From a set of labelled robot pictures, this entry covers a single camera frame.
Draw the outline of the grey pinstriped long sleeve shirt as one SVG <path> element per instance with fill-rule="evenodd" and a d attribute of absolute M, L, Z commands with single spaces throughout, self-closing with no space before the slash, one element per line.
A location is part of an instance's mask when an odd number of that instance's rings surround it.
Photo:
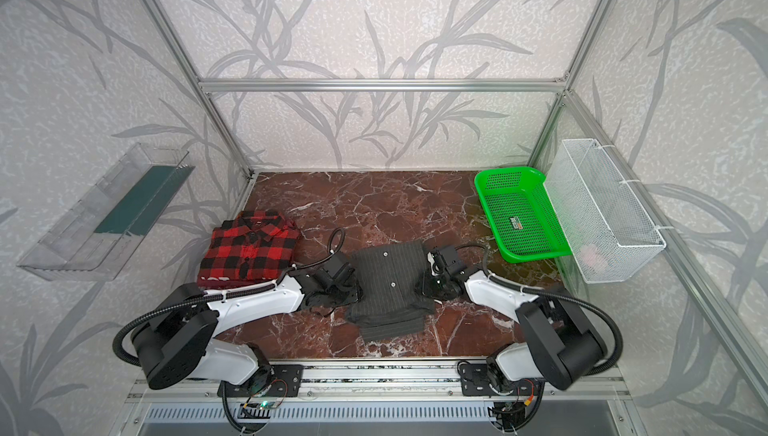
<path fill-rule="evenodd" d="M 426 249 L 419 240 L 369 247 L 351 255 L 362 290 L 345 310 L 364 342 L 380 342 L 421 333 L 435 303 L 418 286 L 428 272 Z"/>

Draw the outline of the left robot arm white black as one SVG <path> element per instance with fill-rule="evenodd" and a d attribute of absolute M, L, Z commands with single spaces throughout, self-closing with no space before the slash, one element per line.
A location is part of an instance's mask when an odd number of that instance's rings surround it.
<path fill-rule="evenodd" d="M 241 386 L 269 378 L 269 363 L 248 344 L 218 340 L 225 331 L 273 315 L 315 307 L 335 308 L 360 299 L 349 257 L 332 253 L 309 267 L 288 270 L 275 281 L 233 290 L 176 288 L 155 310 L 123 327 L 113 340 L 122 361 L 139 366 L 152 390 L 185 379 Z"/>

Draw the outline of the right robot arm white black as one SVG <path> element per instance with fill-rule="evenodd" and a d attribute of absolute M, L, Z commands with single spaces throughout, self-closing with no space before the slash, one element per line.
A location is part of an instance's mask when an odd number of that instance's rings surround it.
<path fill-rule="evenodd" d="M 466 243 L 426 253 L 428 269 L 417 289 L 434 300 L 465 297 L 510 319 L 521 343 L 486 358 L 485 380 L 506 395 L 520 383 L 548 383 L 565 390 L 586 375 L 611 368 L 621 355 L 620 330 L 602 309 L 566 289 L 547 290 L 505 279 L 488 268 L 489 248 Z"/>

